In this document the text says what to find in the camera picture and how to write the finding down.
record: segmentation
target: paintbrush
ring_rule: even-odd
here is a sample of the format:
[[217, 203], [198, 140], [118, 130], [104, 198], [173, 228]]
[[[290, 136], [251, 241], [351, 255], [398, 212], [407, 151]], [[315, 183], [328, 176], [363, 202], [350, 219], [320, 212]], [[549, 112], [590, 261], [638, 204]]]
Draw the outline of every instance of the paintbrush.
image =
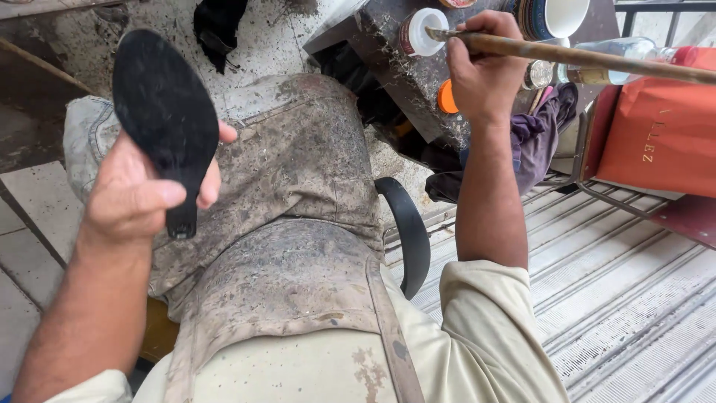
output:
[[539, 42], [527, 42], [470, 31], [451, 31], [425, 27], [427, 34], [436, 41], [447, 42], [460, 38], [471, 54], [492, 53], [503, 56], [525, 57], [547, 62], [576, 65], [583, 69], [608, 69], [618, 72], [669, 78], [697, 84], [716, 85], [716, 72], [670, 65], [650, 60], [627, 59], [613, 54], [590, 52], [583, 49], [555, 46]]

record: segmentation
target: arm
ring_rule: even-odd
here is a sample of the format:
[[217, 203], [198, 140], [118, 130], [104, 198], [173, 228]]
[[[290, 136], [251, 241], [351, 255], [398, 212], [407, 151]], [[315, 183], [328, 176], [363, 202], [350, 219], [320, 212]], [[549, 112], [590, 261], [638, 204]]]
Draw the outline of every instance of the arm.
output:
[[[220, 127], [222, 141], [236, 139], [234, 129]], [[200, 208], [216, 201], [220, 184], [214, 161]], [[145, 331], [152, 239], [166, 210], [184, 198], [185, 189], [156, 179], [147, 157], [120, 133], [97, 173], [57, 296], [25, 353], [13, 402], [44, 402], [106, 369], [132, 371]]]
[[[511, 14], [484, 11], [458, 29], [522, 39]], [[452, 38], [447, 63], [453, 95], [472, 127], [455, 223], [460, 261], [490, 260], [527, 268], [527, 231], [512, 165], [510, 116], [527, 62], [518, 57], [471, 58]]]

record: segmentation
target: shoe insole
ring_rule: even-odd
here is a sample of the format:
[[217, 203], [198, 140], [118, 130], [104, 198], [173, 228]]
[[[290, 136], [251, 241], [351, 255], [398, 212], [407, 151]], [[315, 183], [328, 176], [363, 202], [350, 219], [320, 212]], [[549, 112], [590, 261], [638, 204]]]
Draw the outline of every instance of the shoe insole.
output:
[[163, 179], [186, 188], [182, 205], [167, 211], [175, 239], [196, 234], [196, 198], [218, 145], [218, 119], [201, 80], [169, 42], [137, 29], [117, 48], [112, 75], [115, 113]]

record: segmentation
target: hand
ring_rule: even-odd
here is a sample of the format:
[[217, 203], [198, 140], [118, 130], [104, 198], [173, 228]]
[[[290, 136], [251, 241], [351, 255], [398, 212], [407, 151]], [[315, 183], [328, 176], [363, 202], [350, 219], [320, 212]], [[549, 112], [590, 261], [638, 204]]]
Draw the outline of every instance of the hand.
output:
[[[512, 14], [493, 10], [482, 11], [458, 25], [459, 31], [466, 29], [522, 39]], [[447, 65], [453, 81], [453, 97], [470, 124], [509, 125], [512, 104], [524, 80], [527, 62], [511, 56], [471, 57], [462, 40], [450, 38]]]
[[[219, 139], [236, 140], [236, 130], [219, 122]], [[218, 198], [221, 174], [211, 161], [196, 199], [208, 209]], [[151, 243], [165, 226], [168, 209], [184, 202], [186, 190], [176, 181], [159, 179], [149, 158], [124, 130], [100, 165], [80, 227], [84, 241], [117, 245], [135, 240]]]

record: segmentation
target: glue jar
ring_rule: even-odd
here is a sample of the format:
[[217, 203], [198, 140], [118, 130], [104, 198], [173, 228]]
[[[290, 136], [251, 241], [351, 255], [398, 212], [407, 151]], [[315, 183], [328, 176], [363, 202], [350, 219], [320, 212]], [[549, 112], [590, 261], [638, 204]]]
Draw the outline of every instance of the glue jar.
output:
[[428, 36], [425, 27], [449, 29], [448, 18], [437, 9], [421, 9], [411, 14], [400, 25], [400, 46], [410, 57], [433, 56], [445, 46]]

